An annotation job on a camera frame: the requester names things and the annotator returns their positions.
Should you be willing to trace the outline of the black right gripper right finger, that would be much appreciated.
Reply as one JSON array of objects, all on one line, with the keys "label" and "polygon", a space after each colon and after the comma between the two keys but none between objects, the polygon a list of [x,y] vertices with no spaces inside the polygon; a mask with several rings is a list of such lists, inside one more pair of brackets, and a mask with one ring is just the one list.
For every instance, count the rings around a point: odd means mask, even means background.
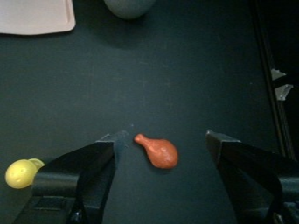
[{"label": "black right gripper right finger", "polygon": [[299,163],[212,130],[205,141],[237,224],[299,224]]}]

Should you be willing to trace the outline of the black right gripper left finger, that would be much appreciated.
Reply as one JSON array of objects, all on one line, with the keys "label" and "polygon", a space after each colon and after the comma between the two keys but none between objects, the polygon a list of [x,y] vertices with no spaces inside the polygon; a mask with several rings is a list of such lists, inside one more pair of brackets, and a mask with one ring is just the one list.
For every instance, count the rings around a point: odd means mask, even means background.
[{"label": "black right gripper left finger", "polygon": [[115,171],[114,139],[53,159],[38,171],[31,197],[11,224],[101,224]]}]

